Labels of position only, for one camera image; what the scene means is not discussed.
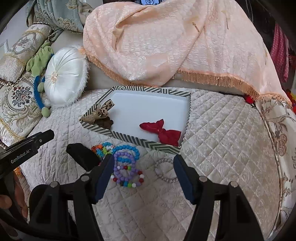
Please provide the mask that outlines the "person's left hand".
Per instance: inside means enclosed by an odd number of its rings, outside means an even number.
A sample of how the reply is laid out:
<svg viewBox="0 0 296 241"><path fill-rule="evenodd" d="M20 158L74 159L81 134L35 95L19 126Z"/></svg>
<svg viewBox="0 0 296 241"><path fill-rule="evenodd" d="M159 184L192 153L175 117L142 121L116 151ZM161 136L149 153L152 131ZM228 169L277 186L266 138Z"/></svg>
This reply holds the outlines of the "person's left hand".
<svg viewBox="0 0 296 241"><path fill-rule="evenodd" d="M25 203L25 195L15 171L1 178L1 239L22 240L25 235L3 220L3 214L9 215L18 224L27 225L28 207Z"/></svg>

